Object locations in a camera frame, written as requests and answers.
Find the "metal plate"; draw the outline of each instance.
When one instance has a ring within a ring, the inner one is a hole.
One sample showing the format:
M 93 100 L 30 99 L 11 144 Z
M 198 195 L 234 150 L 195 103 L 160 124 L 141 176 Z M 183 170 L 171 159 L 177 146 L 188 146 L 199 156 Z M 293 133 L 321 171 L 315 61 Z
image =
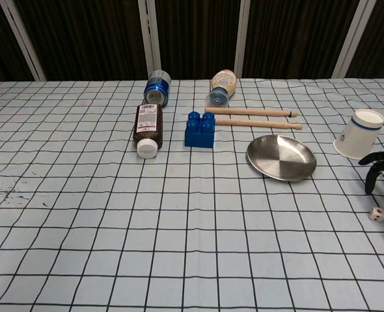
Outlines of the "metal plate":
M 313 152 L 303 143 L 282 135 L 254 139 L 247 148 L 247 158 L 261 173 L 282 181 L 299 181 L 316 168 Z

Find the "cup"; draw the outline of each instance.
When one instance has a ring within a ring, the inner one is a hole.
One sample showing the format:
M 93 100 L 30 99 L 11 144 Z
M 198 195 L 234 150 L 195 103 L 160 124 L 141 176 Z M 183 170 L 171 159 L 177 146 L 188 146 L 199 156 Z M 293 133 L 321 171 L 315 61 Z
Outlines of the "cup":
M 357 109 L 334 141 L 334 149 L 345 157 L 362 159 L 372 151 L 383 122 L 384 117 L 379 112 Z

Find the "dark curtain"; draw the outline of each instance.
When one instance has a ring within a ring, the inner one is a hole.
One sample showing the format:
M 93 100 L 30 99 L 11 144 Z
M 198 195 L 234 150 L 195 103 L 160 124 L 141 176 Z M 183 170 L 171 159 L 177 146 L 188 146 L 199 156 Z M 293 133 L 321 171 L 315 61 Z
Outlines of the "dark curtain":
M 240 0 L 156 0 L 161 67 L 173 79 L 234 69 Z
M 48 80 L 147 79 L 137 0 L 16 1 Z
M 33 76 L 0 6 L 0 81 L 32 81 Z
M 243 77 L 330 78 L 358 0 L 251 1 Z
M 384 78 L 384 0 L 374 6 L 347 77 Z

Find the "wooden dowel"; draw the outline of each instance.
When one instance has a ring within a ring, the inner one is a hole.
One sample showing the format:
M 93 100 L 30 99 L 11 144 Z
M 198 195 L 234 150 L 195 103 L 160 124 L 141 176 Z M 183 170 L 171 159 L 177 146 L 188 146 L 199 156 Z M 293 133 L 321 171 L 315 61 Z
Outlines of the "wooden dowel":
M 287 111 L 280 109 L 234 109 L 224 107 L 206 107 L 206 112 L 214 114 L 231 114 L 231 115 L 255 115 L 255 116 L 286 116 L 296 117 L 297 111 Z
M 243 120 L 243 119 L 215 119 L 216 125 L 243 125 L 249 127 L 266 127 L 266 128 L 282 128 L 282 129 L 302 129 L 300 123 L 290 122 L 270 122 L 266 120 Z

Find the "die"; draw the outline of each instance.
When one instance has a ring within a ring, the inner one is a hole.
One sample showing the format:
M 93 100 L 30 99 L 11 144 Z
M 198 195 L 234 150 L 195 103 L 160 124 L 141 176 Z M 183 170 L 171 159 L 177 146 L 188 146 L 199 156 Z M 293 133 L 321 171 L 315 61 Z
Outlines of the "die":
M 379 207 L 374 207 L 368 214 L 368 218 L 373 221 L 382 222 L 384 220 L 384 210 Z

